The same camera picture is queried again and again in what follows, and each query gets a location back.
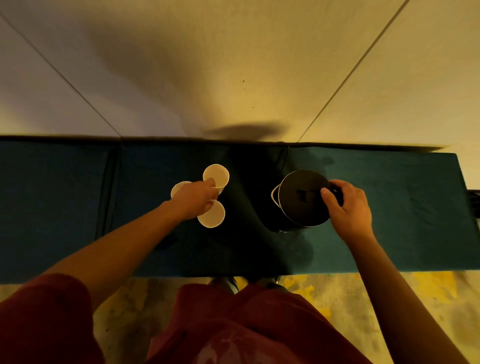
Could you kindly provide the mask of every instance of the metal handle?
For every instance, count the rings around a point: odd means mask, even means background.
[[[276,190],[278,187],[280,187],[281,184],[282,184],[282,183],[279,183],[278,186],[275,187],[275,188],[273,189],[272,193],[270,194],[270,197],[272,198],[272,201],[275,202],[275,205],[277,205],[279,208],[282,208],[282,207],[281,207],[281,206],[275,201],[275,199],[273,198],[273,192],[275,192],[275,190]]]

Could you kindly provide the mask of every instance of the person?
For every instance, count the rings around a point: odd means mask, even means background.
[[[322,199],[350,249],[395,364],[467,363],[377,242],[365,192],[333,180],[339,206]],[[0,362],[103,363],[92,314],[177,224],[206,212],[213,180],[183,186],[169,201],[61,260],[0,304]],[[251,283],[182,286],[148,363],[369,363],[301,296]]]

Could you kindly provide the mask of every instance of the concrete floor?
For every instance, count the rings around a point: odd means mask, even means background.
[[[480,364],[480,271],[403,276],[466,358]],[[142,363],[148,338],[168,323],[177,289],[208,281],[129,279],[94,314],[95,337],[107,363]],[[359,274],[285,276],[280,283],[305,297],[373,363],[392,362]],[[0,286],[0,301],[18,287]]]

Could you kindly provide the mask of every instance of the white paper cup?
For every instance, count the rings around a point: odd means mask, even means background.
[[[216,228],[225,218],[225,208],[217,200],[212,200],[213,206],[203,215],[197,217],[198,221],[206,228]]]
[[[173,186],[171,192],[170,192],[170,198],[173,198],[173,195],[176,194],[180,188],[184,185],[184,184],[187,184],[187,183],[192,183],[190,181],[182,181],[182,182],[179,182],[177,183],[175,186]]]
[[[221,166],[220,164],[212,164],[205,168],[204,171],[204,181],[209,178],[214,179],[215,188],[218,190],[218,194],[221,194],[230,179],[230,173],[224,166]]]

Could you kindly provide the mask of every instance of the black pot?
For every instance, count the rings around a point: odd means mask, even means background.
[[[336,195],[340,205],[343,204],[339,189],[321,174],[312,170],[296,170],[288,174],[270,194],[286,217],[279,221],[279,230],[287,232],[326,222],[330,215],[320,195],[324,187]]]

